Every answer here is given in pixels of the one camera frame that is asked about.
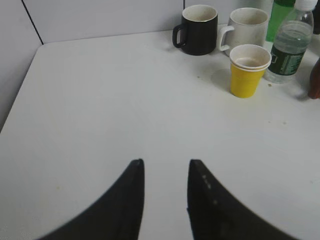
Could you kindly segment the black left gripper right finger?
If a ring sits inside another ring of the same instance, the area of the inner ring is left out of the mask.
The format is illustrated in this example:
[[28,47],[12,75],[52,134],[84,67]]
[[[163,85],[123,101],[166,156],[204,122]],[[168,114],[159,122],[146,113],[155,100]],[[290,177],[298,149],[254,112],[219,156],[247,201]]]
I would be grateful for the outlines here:
[[235,198],[199,159],[189,162],[187,211],[195,240],[291,240]]

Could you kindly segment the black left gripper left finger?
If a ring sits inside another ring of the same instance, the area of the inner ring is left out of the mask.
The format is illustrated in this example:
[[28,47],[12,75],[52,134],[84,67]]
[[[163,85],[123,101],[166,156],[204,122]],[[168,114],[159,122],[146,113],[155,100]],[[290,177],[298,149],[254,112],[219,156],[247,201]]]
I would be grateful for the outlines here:
[[137,240],[144,201],[145,165],[135,159],[95,203],[43,239]]

